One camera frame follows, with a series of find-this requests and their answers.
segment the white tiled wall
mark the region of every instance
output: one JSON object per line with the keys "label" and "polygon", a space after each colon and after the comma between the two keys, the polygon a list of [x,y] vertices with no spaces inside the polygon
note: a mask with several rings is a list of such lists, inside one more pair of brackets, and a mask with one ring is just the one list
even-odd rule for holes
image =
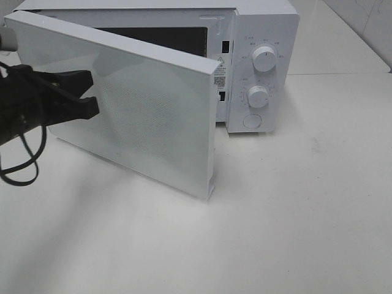
{"label": "white tiled wall", "polygon": [[324,0],[392,67],[392,0]]}
{"label": "white tiled wall", "polygon": [[363,38],[389,66],[392,65],[392,0],[376,0]]}

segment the round button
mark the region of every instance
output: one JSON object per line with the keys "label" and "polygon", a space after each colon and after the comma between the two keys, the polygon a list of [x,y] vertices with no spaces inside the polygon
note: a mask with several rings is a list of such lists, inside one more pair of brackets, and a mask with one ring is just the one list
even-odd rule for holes
{"label": "round button", "polygon": [[257,129],[262,125],[262,118],[259,115],[248,115],[244,118],[244,126],[248,129]]}
{"label": "round button", "polygon": [[253,66],[259,72],[267,72],[276,65],[276,50],[272,46],[258,47],[252,55]]}
{"label": "round button", "polygon": [[247,100],[251,107],[262,108],[269,102],[270,95],[264,86],[255,86],[247,92]]}

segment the open microwave door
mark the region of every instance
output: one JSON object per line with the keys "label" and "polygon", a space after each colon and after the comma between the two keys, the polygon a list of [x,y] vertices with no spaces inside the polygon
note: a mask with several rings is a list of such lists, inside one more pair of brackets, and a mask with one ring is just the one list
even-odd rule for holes
{"label": "open microwave door", "polygon": [[61,139],[199,198],[213,175],[219,63],[17,11],[6,17],[35,70],[90,70],[100,114],[53,126]]}

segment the microwave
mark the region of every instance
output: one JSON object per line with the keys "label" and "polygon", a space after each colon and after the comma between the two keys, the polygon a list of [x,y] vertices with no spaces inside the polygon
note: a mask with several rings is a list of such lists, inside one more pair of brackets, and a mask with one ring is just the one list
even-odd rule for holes
{"label": "microwave", "polygon": [[274,130],[299,19],[288,0],[25,0],[5,23],[22,63],[92,73],[100,114],[53,134],[208,198],[215,123]]}

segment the warning label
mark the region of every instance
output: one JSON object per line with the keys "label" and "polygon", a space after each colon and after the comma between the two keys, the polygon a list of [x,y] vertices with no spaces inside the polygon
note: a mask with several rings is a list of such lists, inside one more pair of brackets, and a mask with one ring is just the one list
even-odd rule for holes
{"label": "warning label", "polygon": [[213,57],[215,60],[220,62],[219,67],[215,70],[214,73],[214,84],[218,86],[219,90],[225,90],[226,88],[226,79],[229,73],[229,56],[223,54],[216,54]]}

